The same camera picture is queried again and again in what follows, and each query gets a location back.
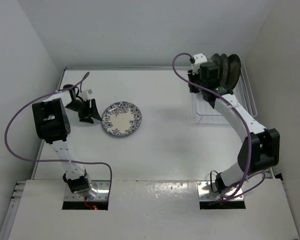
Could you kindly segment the grey rimmed plate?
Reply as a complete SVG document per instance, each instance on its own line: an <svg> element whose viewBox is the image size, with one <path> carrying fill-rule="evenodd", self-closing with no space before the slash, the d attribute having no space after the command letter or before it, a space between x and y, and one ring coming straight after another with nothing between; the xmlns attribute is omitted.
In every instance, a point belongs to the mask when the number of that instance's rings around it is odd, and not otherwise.
<svg viewBox="0 0 300 240"><path fill-rule="evenodd" d="M218 65L218 66L222 65L222 58L218 53L213 54L210 59L216 65Z"/></svg>
<svg viewBox="0 0 300 240"><path fill-rule="evenodd" d="M225 53L220 55L220 59L221 59L221 65L222 65L222 74L221 74L220 85L227 86L228 82L229 82L230 71L231 71L230 60Z"/></svg>

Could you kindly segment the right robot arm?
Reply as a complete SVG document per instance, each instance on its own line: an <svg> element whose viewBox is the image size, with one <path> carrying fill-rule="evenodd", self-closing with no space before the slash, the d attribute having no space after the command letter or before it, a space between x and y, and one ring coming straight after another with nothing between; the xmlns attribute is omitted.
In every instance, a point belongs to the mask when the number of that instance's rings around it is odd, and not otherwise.
<svg viewBox="0 0 300 240"><path fill-rule="evenodd" d="M193 66L187 76L190 92L201 93L203 99L228 121L242 142L236 163L216 175L212 190L221 195L228 188L242 185L254 174L279 163L279 132L257 122L238 102L233 87L221 85L216 63Z"/></svg>

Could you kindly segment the blue floral white plate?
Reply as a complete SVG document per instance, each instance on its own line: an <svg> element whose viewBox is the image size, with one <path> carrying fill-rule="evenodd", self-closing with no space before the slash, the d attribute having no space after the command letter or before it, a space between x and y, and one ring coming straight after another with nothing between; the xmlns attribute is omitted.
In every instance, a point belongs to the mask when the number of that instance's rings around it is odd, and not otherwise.
<svg viewBox="0 0 300 240"><path fill-rule="evenodd" d="M133 103L118 101L109 105L101 116L103 129L115 137L133 134L142 123L142 113Z"/></svg>

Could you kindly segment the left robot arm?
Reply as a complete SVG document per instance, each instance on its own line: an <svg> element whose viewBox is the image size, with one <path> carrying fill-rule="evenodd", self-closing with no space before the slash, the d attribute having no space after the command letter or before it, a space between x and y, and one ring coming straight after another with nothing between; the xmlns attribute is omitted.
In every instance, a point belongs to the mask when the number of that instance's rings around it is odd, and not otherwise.
<svg viewBox="0 0 300 240"><path fill-rule="evenodd" d="M92 90L76 93L74 89L66 89L70 87L71 85L67 84L63 87L64 91L32 104L32 113L38 137L50 145L62 161L63 181L71 193L87 197L92 193L92 181L70 147L68 136L71 133L71 125L66 109L77 112L79 121L83 123L93 124L94 120L102 119L96 100L90 99Z"/></svg>

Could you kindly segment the black patterned rim plate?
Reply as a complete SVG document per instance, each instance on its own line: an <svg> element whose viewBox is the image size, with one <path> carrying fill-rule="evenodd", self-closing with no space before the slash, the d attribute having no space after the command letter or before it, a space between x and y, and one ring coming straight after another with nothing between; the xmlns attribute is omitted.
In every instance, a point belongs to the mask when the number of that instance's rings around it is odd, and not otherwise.
<svg viewBox="0 0 300 240"><path fill-rule="evenodd" d="M241 75L241 59L237 54L231 54L228 60L230 72L226 86L230 91L233 91Z"/></svg>

